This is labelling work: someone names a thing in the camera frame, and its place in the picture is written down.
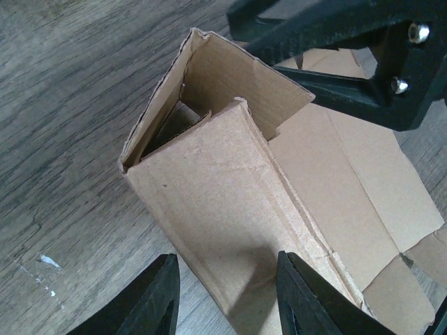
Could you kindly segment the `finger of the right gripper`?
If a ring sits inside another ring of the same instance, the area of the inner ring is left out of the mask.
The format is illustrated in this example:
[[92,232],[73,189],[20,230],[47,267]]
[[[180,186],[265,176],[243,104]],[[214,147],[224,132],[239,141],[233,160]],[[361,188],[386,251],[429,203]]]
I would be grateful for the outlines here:
[[276,3],[236,1],[227,11],[233,39],[246,42],[245,50],[270,66],[387,25],[380,1],[320,1],[288,19],[259,16]]

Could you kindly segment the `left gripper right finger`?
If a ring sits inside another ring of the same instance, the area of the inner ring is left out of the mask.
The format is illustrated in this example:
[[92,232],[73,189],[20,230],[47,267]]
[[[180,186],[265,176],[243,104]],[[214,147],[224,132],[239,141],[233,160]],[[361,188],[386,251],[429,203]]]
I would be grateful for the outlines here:
[[277,301],[283,334],[392,334],[361,311],[295,253],[277,258]]

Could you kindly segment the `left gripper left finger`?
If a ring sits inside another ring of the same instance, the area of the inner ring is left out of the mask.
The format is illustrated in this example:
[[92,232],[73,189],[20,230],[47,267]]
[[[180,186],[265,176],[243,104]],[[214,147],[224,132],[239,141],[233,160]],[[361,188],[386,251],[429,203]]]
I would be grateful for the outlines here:
[[179,311],[177,256],[160,255],[70,334],[174,334]]

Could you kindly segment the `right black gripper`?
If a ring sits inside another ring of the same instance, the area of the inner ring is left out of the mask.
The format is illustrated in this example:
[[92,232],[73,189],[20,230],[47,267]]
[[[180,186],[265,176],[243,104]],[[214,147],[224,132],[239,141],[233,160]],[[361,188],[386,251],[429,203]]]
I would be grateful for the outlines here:
[[372,79],[276,66],[313,103],[395,131],[419,127],[446,88],[446,2],[375,1],[388,28]]

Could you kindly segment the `cardboard box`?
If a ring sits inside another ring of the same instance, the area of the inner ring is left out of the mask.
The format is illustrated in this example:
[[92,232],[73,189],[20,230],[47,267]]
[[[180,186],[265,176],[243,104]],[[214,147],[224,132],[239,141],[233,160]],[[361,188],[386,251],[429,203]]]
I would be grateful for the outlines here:
[[279,334],[293,252],[396,334],[435,310],[405,262],[446,284],[446,229],[394,133],[192,29],[119,169],[238,334]]

